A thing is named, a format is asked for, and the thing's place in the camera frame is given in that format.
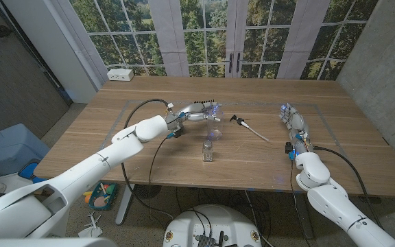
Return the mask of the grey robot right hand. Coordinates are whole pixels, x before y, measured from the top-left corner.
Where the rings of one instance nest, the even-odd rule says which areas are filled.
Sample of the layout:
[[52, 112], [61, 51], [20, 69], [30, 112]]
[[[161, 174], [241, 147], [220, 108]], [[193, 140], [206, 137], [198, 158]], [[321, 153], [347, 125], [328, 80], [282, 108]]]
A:
[[309, 125], [304, 117], [290, 103], [280, 108], [280, 119], [289, 130], [289, 139], [296, 153], [310, 152], [312, 145], [309, 136]]

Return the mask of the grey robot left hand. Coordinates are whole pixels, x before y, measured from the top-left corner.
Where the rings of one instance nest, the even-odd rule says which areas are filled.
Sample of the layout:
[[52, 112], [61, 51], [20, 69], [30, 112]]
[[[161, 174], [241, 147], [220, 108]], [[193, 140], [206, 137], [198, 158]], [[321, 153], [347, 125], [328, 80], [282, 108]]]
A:
[[189, 121], [203, 121], [209, 120], [212, 122], [221, 122], [221, 117], [218, 117], [213, 110], [217, 108], [218, 104], [214, 101], [200, 101], [194, 102], [179, 111], [173, 111], [173, 104], [169, 103], [165, 121], [167, 123], [168, 131], [171, 133], [167, 138], [179, 137], [183, 133], [183, 123]]

